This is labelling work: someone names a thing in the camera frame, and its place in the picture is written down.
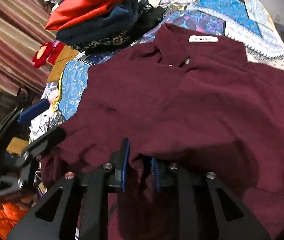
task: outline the navy folded clothing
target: navy folded clothing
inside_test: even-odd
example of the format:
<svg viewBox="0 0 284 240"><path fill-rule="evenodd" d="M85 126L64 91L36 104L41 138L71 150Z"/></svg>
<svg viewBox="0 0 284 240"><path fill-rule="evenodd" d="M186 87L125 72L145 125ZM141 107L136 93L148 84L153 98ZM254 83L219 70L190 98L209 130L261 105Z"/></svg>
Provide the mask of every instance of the navy folded clothing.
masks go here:
<svg viewBox="0 0 284 240"><path fill-rule="evenodd" d="M71 46L107 38L129 30L138 17L138 1L124 0L108 14L58 31L56 39Z"/></svg>

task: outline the white label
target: white label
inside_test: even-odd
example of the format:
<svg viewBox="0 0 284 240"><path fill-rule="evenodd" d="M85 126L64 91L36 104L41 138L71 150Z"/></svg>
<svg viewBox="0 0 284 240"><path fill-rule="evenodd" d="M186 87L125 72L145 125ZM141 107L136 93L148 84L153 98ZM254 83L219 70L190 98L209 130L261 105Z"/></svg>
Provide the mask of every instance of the white label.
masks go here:
<svg viewBox="0 0 284 240"><path fill-rule="evenodd" d="M192 35L189 37L189 42L217 42L217 37Z"/></svg>

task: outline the shirt collar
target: shirt collar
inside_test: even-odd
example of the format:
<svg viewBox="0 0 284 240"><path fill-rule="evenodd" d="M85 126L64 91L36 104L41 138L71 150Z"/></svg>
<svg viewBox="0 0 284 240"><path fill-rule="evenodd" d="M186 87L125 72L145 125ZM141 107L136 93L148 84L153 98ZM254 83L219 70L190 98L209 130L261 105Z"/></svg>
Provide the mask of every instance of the shirt collar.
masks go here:
<svg viewBox="0 0 284 240"><path fill-rule="evenodd" d="M202 43L204 46L218 45L225 48L243 46L242 53L237 55L237 61L243 65L247 64L244 44L224 36L200 33L168 23L161 25L153 40L153 45L161 52L162 62L173 66L181 65L190 56L184 45L193 43L189 42L191 35L218 37L218 43L205 42Z"/></svg>

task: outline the curtain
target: curtain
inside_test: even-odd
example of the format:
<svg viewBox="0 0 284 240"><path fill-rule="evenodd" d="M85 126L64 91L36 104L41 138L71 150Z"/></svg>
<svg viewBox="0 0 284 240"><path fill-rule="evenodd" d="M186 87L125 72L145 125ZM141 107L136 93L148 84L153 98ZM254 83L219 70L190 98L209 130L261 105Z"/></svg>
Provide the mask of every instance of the curtain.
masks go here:
<svg viewBox="0 0 284 240"><path fill-rule="evenodd" d="M44 28L48 18L41 0L0 0L0 91L15 95L24 84L42 94L50 70L35 69L32 58L41 44L55 40Z"/></svg>

